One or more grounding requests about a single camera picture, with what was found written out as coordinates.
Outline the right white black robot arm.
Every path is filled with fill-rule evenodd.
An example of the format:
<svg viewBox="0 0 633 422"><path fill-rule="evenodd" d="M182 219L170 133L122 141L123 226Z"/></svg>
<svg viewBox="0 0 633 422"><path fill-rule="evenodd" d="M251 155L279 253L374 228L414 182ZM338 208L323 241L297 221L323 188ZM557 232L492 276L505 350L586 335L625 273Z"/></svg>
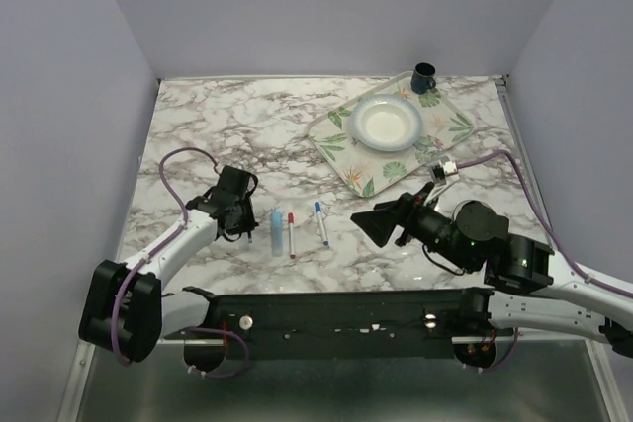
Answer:
<svg viewBox="0 0 633 422"><path fill-rule="evenodd" d="M562 252L510 232L508 219L481 202L468 201L447 217L423 199L404 193L351 219L379 247L400 227L397 245L415 239L464 272L483 274L493 290L488 307L477 300L459 305L454 314L462 332L475 335L489 324L543 329L632 355L631 284L570 264Z"/></svg>

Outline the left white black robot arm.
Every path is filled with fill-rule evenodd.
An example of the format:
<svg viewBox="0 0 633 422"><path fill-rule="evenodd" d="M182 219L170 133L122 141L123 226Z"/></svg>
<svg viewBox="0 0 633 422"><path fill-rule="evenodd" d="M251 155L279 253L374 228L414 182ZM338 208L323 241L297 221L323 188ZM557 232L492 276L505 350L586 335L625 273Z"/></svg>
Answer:
<svg viewBox="0 0 633 422"><path fill-rule="evenodd" d="M220 238L249 236L258 226L252 195L257 177L231 166L218 182L185 205L185 215L124 263L105 260L93 272L79 322L81 340L141 362L159 339L188 328L212 336L220 323L212 295L198 289L164 291L203 248Z"/></svg>

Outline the white marker pen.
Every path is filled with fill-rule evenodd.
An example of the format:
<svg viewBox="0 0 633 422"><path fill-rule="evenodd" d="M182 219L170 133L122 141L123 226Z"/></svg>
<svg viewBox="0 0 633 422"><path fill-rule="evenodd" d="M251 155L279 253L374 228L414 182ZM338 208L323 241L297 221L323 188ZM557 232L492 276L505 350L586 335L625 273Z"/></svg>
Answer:
<svg viewBox="0 0 633 422"><path fill-rule="evenodd" d="M328 239L327 231L325 228L324 215L322 213L320 202L315 202L315 210L316 210L316 219L317 219L322 243L325 247L329 247L329 239Z"/></svg>

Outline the white red marker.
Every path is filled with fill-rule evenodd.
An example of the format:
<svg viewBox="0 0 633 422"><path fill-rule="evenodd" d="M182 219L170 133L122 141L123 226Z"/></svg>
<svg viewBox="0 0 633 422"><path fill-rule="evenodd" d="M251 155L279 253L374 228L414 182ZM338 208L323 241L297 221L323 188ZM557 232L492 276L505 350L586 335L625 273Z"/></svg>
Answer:
<svg viewBox="0 0 633 422"><path fill-rule="evenodd" d="M288 238L289 238L289 256L296 259L296 239L295 239L295 218L292 212L288 213Z"/></svg>

